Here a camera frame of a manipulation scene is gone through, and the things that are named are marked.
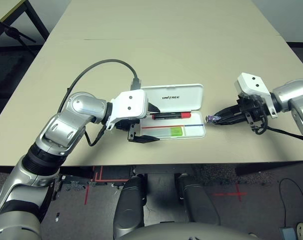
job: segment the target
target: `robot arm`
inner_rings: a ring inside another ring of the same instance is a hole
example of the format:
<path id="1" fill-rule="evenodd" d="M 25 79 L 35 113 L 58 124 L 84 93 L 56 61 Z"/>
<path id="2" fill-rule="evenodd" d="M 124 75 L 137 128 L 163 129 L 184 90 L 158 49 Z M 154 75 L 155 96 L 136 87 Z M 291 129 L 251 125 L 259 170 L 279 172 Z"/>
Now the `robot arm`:
<path id="1" fill-rule="evenodd" d="M 278 117 L 279 112 L 291 111 L 302 136 L 278 130 L 303 140 L 303 79 L 296 79 L 277 87 L 270 93 L 259 76 L 242 73 L 235 83 L 239 99 L 237 105 L 227 107 L 215 115 L 206 117 L 206 122 L 216 125 L 232 125 L 247 121 L 256 134 L 263 134 L 268 127 L 268 118 Z"/>
<path id="2" fill-rule="evenodd" d="M 0 239 L 38 240 L 59 168 L 85 133 L 89 122 L 112 130 L 120 120 L 144 118 L 148 98 L 141 90 L 122 92 L 106 102 L 86 92 L 71 95 L 63 110 L 45 125 L 0 190 Z"/>

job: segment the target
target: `red marker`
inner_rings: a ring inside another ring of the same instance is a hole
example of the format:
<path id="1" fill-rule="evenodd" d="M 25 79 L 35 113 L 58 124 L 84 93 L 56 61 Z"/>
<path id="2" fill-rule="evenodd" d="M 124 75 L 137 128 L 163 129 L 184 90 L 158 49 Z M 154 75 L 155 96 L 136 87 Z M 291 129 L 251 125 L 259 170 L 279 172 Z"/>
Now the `red marker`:
<path id="1" fill-rule="evenodd" d="M 154 113 L 151 115 L 154 120 L 165 120 L 165 119 L 189 119 L 191 117 L 190 112 L 164 112 Z"/>

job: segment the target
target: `black cable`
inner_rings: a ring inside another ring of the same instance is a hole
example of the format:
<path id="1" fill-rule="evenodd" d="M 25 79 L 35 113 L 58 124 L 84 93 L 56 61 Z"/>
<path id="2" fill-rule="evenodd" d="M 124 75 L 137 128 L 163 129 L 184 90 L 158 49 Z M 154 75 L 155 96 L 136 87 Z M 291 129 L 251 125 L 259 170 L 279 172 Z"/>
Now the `black cable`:
<path id="1" fill-rule="evenodd" d="M 255 129 L 255 133 L 257 135 L 262 135 L 264 132 L 266 132 L 266 130 L 268 128 L 268 117 L 267 117 L 266 112 L 264 111 L 263 104 L 260 101 L 257 101 L 257 100 L 255 101 L 255 103 L 257 105 L 259 105 L 260 111 L 262 112 L 262 115 L 263 115 L 263 123 L 262 123 L 260 128 Z"/>
<path id="2" fill-rule="evenodd" d="M 125 61 L 122 61 L 122 60 L 118 60 L 118 59 L 105 59 L 105 60 L 101 60 L 101 61 L 98 61 L 98 62 L 95 62 L 94 64 L 90 65 L 89 67 L 87 67 L 84 71 L 82 71 L 78 77 L 76 77 L 76 79 L 72 82 L 72 84 L 70 85 L 69 88 L 67 88 L 67 92 L 65 94 L 65 96 L 63 97 L 61 103 L 60 103 L 60 106 L 58 108 L 58 112 L 57 113 L 60 113 L 63 109 L 63 106 L 68 98 L 68 96 L 71 94 L 73 88 L 75 87 L 75 85 L 77 84 L 77 82 L 79 81 L 79 79 L 82 78 L 82 76 L 84 76 L 89 70 L 93 69 L 94 67 L 98 66 L 98 65 L 101 65 L 101 64 L 105 64 L 105 63 L 119 63 L 119 64 L 123 64 L 125 65 L 127 68 L 129 68 L 134 76 L 134 79 L 138 79 L 137 77 L 137 73 L 136 71 L 133 69 L 132 66 L 130 66 L 127 62 Z"/>
<path id="3" fill-rule="evenodd" d="M 107 126 L 106 125 L 103 125 L 102 128 L 100 129 L 95 141 L 93 141 L 91 143 L 91 140 L 90 140 L 90 137 L 88 136 L 88 133 L 85 131 L 85 137 L 87 139 L 87 143 L 90 147 L 94 146 L 100 139 L 101 137 L 104 135 L 105 133 L 105 130 L 106 130 Z"/>
<path id="4" fill-rule="evenodd" d="M 300 193 L 301 193 L 301 195 L 302 195 L 302 198 L 303 198 L 303 191 L 302 191 L 302 189 L 300 188 L 300 186 L 298 186 L 298 184 L 297 184 L 294 180 L 292 180 L 292 179 L 290 179 L 290 178 L 285 177 L 285 178 L 283 178 L 283 179 L 279 182 L 279 185 L 278 185 L 279 196 L 280 196 L 280 200 L 281 200 L 281 202 L 282 202 L 283 210 L 284 210 L 283 227 L 286 228 L 286 214 L 287 214 L 287 213 L 286 213 L 286 206 L 285 206 L 285 202 L 284 202 L 283 195 L 282 195 L 282 190 L 281 190 L 282 182 L 283 182 L 284 180 L 288 180 L 288 181 L 291 181 L 292 183 L 294 183 L 294 184 L 296 185 L 296 187 L 299 189 L 299 191 L 300 191 Z"/>
<path id="5" fill-rule="evenodd" d="M 287 131 L 284 131 L 284 130 L 281 130 L 281 129 L 277 129 L 277 128 L 272 128 L 270 126 L 268 126 L 267 129 L 270 130 L 270 131 L 279 133 L 279 134 L 285 134 L 285 135 L 291 136 L 293 138 L 303 140 L 303 136 L 301 136 L 301 135 L 293 134 L 293 133 L 290 133 L 290 132 L 287 132 Z"/>
<path id="6" fill-rule="evenodd" d="M 101 61 L 95 62 L 94 64 L 92 64 L 89 67 L 87 67 L 84 71 L 82 71 L 78 75 L 78 77 L 76 77 L 76 79 L 72 82 L 72 84 L 70 85 L 70 87 L 67 88 L 67 92 L 66 92 L 65 96 L 63 97 L 60 105 L 59 105 L 57 113 L 60 113 L 62 111 L 62 109 L 63 109 L 63 107 L 64 107 L 64 105 L 66 103 L 66 100 L 67 100 L 68 96 L 71 94 L 73 88 L 75 87 L 75 85 L 77 84 L 77 82 L 82 78 L 82 76 L 84 76 L 89 70 L 93 69 L 94 67 L 96 67 L 98 65 L 101 65 L 101 64 L 105 64 L 105 63 L 119 63 L 119 64 L 125 65 L 127 68 L 129 68 L 131 70 L 131 72 L 133 74 L 133 77 L 134 77 L 134 81 L 138 80 L 138 82 L 139 82 L 139 79 L 137 77 L 136 71 L 133 69 L 132 66 L 130 66 L 125 61 L 118 60 L 118 59 L 105 59 L 105 60 L 101 60 Z M 85 134 L 86 140 L 88 142 L 88 145 L 91 146 L 91 147 L 94 146 L 101 139 L 101 137 L 104 135 L 105 130 L 106 130 L 106 125 L 103 125 L 102 128 L 100 129 L 100 131 L 99 131 L 96 139 L 93 141 L 93 143 L 91 143 L 90 137 L 88 136 L 88 133 L 85 131 L 84 134 Z"/>

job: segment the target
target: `green eraser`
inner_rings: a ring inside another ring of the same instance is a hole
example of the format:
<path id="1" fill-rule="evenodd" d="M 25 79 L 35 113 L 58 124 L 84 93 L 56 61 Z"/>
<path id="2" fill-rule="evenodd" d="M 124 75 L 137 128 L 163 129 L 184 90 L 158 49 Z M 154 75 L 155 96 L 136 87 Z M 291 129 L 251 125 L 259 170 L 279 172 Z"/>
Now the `green eraser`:
<path id="1" fill-rule="evenodd" d="M 183 130 L 180 126 L 170 128 L 170 136 L 171 137 L 180 137 L 182 135 L 183 135 Z"/>

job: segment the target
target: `beige table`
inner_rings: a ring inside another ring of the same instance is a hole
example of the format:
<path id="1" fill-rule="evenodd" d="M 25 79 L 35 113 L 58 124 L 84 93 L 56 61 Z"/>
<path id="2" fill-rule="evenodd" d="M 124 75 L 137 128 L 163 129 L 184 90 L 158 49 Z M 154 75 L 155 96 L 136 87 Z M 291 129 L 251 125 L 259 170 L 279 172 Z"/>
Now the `beige table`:
<path id="1" fill-rule="evenodd" d="M 46 40 L 49 32 L 28 0 L 0 0 L 0 21 L 2 23 L 10 26 L 23 13 L 28 15 L 41 36 Z M 0 25 L 0 35 L 4 30 L 4 27 Z"/>
<path id="2" fill-rule="evenodd" d="M 15 165 L 74 78 L 108 58 L 130 63 L 143 86 L 203 84 L 203 116 L 236 104 L 241 72 L 261 76 L 270 91 L 303 78 L 303 64 L 249 0 L 73 0 L 0 116 L 0 165 Z M 75 91 L 109 101 L 131 81 L 128 69 L 110 63 L 88 72 Z M 290 113 L 269 122 L 299 134 Z M 100 128 L 88 125 L 91 139 Z M 83 138 L 64 166 L 303 160 L 303 142 L 292 137 L 258 136 L 246 123 L 206 130 L 201 139 L 139 144 L 114 129 L 94 147 Z"/>

